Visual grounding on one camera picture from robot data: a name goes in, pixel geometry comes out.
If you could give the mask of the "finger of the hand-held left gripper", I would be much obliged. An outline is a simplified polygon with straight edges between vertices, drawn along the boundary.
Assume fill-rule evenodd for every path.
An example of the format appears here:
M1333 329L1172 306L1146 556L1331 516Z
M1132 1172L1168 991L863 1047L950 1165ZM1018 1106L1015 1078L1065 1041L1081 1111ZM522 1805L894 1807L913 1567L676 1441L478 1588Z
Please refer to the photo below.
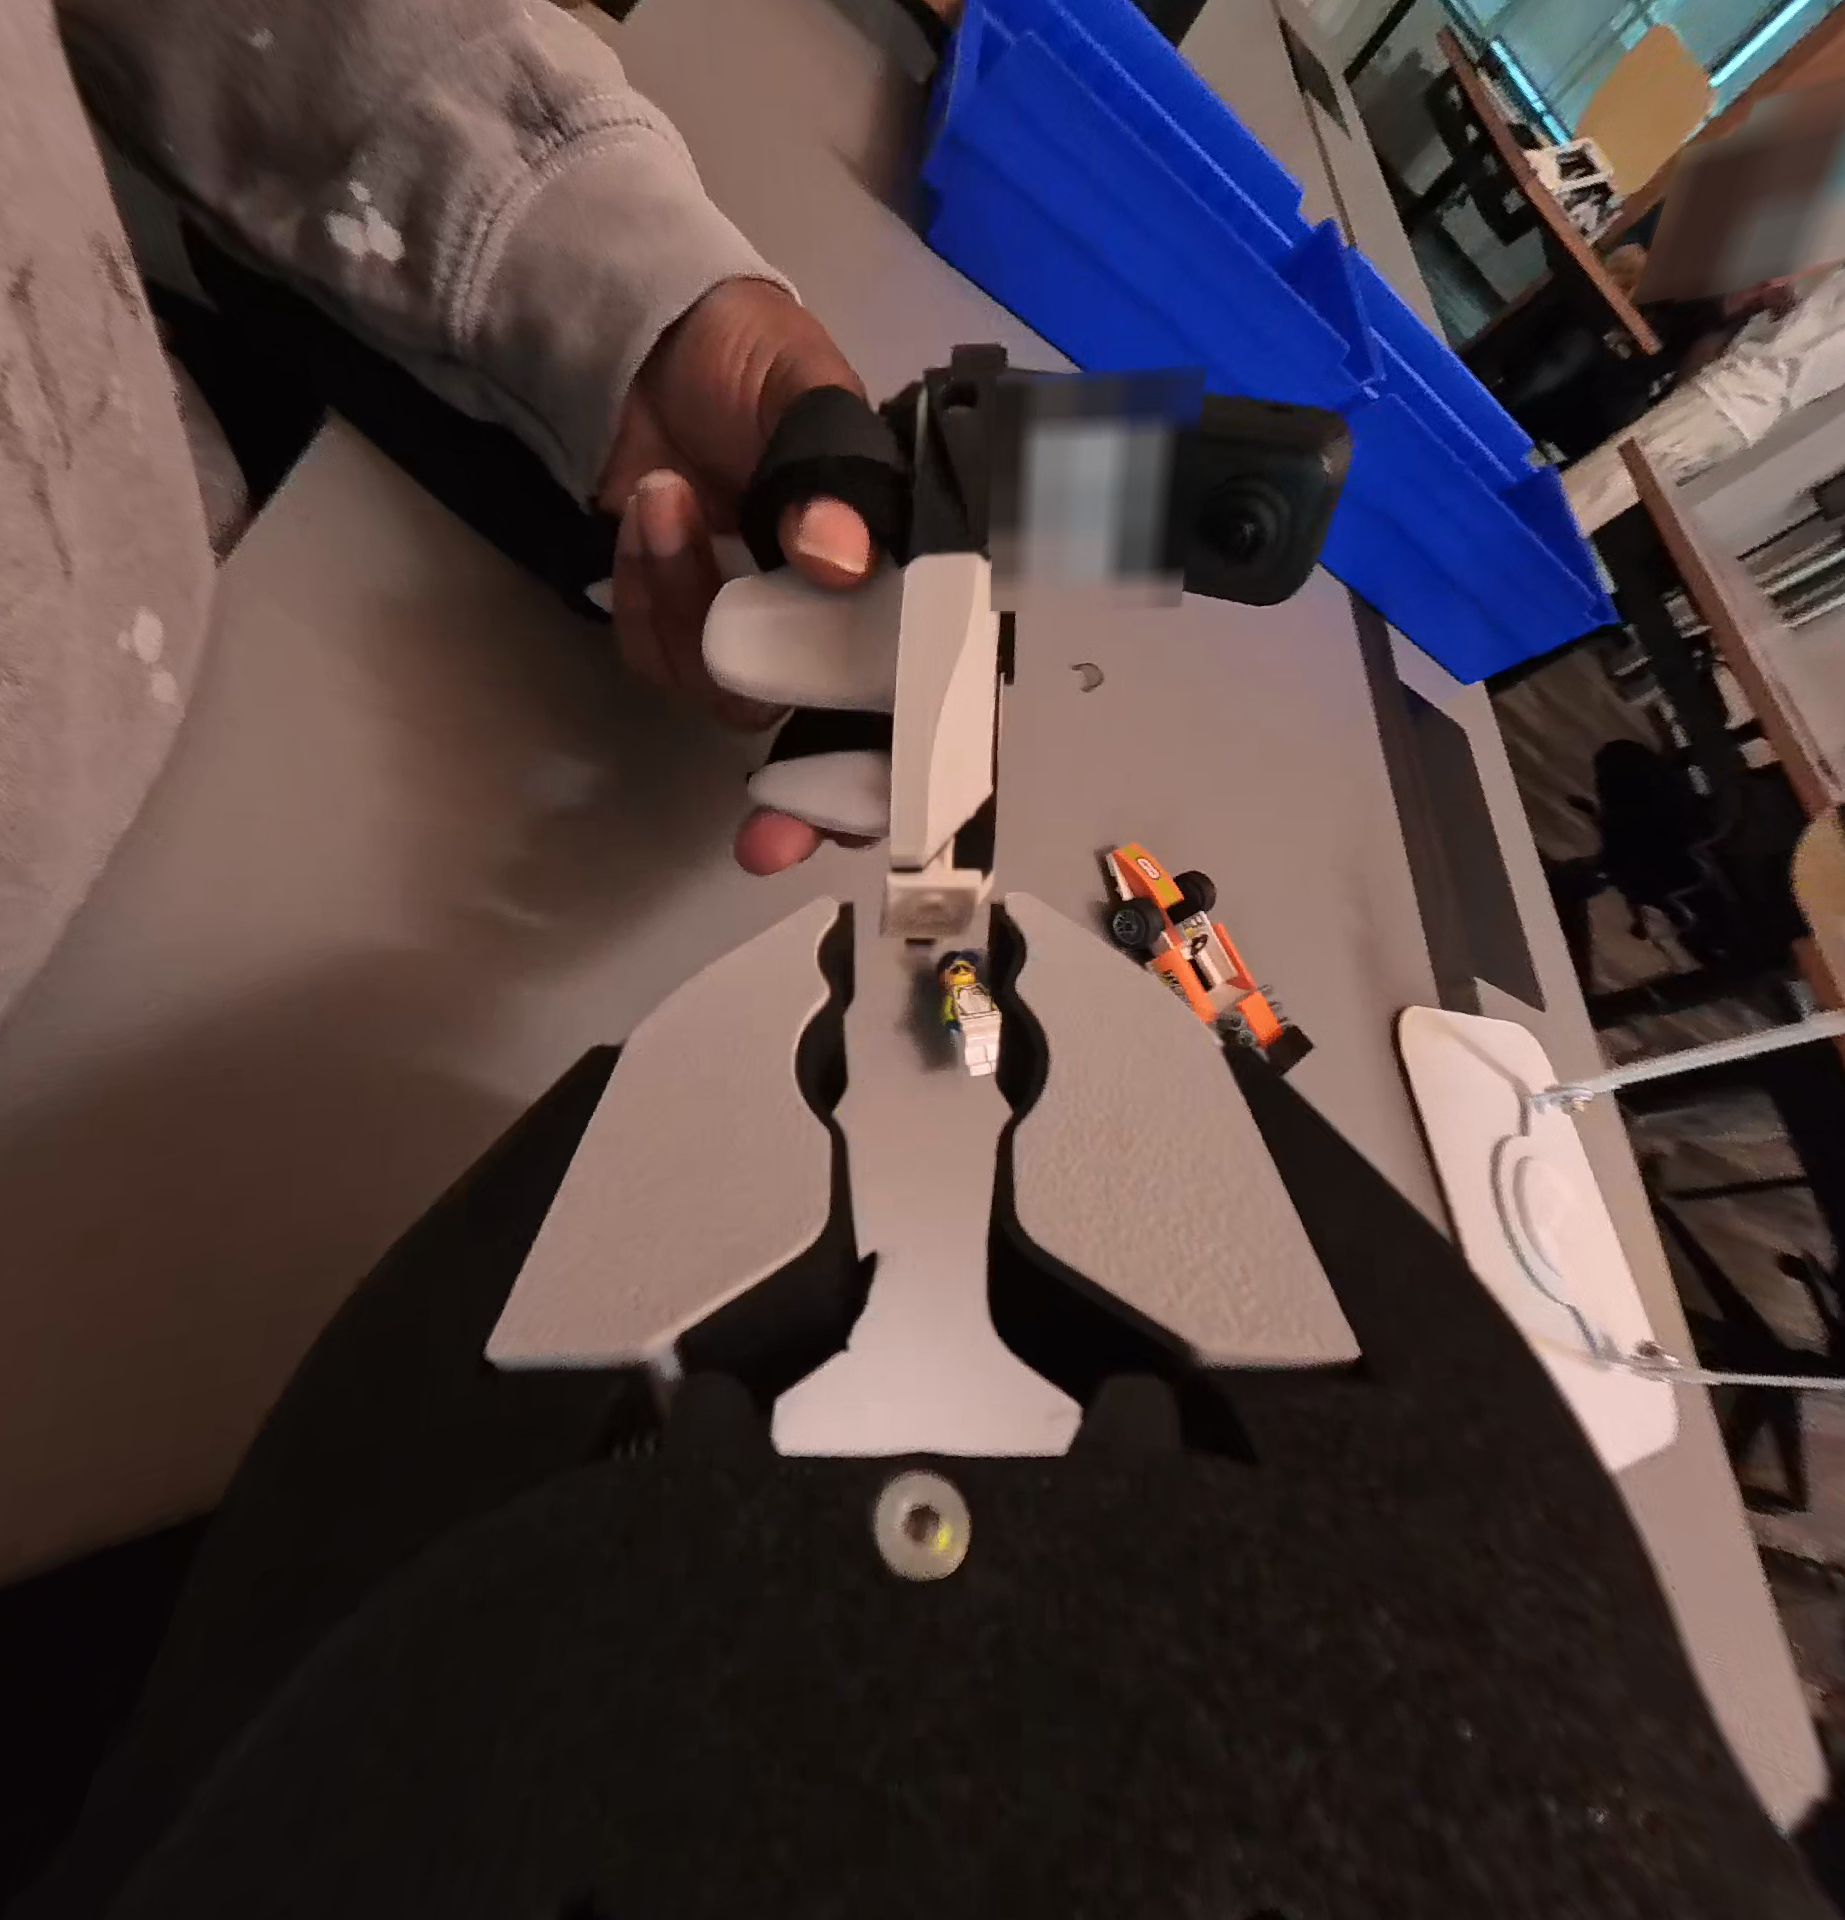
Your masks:
M1001 610L985 557L901 570L889 760L889 865L917 872L994 795Z

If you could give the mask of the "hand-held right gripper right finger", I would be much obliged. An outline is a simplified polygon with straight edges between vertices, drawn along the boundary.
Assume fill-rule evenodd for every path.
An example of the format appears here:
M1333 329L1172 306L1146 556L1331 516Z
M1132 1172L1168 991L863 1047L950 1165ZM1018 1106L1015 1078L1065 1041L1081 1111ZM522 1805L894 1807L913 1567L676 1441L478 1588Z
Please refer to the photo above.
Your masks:
M994 919L988 1314L1042 1377L1296 1372L1359 1344L1217 1041L1037 900Z

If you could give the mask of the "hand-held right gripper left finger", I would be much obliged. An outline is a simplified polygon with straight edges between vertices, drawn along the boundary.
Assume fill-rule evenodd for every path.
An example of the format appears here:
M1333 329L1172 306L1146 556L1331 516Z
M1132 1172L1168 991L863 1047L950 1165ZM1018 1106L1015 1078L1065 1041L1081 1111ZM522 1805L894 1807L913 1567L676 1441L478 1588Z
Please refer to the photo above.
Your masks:
M670 992L609 1078L487 1335L501 1372L807 1377L847 1345L854 1244L843 903L807 903Z

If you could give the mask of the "orange lego race car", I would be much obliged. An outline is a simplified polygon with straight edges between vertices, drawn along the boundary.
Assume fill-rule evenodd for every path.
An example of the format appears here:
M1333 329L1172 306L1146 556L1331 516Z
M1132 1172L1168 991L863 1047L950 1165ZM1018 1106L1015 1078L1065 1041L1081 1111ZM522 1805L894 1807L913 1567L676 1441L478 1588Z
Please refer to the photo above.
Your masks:
M1100 867L1107 938L1168 987L1224 1050L1278 1075L1312 1055L1312 1040L1250 975L1219 923L1210 877L1172 872L1139 842L1105 849Z

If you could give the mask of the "white booklet stand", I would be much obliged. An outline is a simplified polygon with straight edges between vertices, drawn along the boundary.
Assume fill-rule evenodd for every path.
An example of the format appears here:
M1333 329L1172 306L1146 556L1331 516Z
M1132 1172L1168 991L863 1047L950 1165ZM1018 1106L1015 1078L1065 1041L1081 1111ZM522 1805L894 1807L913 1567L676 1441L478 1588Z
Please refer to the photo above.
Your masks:
M1565 1082L1521 1026L1406 1006L1395 1047L1443 1207L1472 1275L1505 1310L1610 1476L1677 1438L1698 1386L1845 1394L1845 1377L1715 1372L1654 1340L1581 1144L1598 1097L1845 1040L1845 1012Z

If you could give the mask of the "person's left forearm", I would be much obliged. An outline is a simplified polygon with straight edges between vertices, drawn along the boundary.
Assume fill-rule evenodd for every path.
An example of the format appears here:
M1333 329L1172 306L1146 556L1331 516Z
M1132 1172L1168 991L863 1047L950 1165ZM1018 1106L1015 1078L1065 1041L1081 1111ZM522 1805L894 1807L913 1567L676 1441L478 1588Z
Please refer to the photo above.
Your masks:
M819 329L688 147L552 4L57 4L183 220L599 493L646 367L726 402Z

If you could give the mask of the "person's left hand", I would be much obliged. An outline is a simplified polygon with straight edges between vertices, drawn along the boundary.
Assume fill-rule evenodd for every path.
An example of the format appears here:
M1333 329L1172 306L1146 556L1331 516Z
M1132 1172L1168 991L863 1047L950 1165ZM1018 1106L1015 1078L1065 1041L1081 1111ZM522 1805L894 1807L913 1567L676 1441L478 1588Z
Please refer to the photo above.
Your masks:
M759 734L784 709L718 687L700 659L752 468L807 391L863 397L861 376L793 295L768 280L712 288L655 344L621 404L597 509L614 516L613 626L625 666L724 729Z

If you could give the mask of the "black office chair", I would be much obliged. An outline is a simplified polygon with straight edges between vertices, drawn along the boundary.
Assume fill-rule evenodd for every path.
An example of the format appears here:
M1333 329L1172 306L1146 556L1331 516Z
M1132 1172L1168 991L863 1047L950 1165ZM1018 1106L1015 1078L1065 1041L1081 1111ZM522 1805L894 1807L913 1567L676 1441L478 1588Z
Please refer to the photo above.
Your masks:
M1675 949L1701 971L1769 973L1801 935L1790 865L1804 823L1775 767L1703 793L1696 769L1635 739L1596 748L1591 793L1595 881L1623 905L1626 933Z

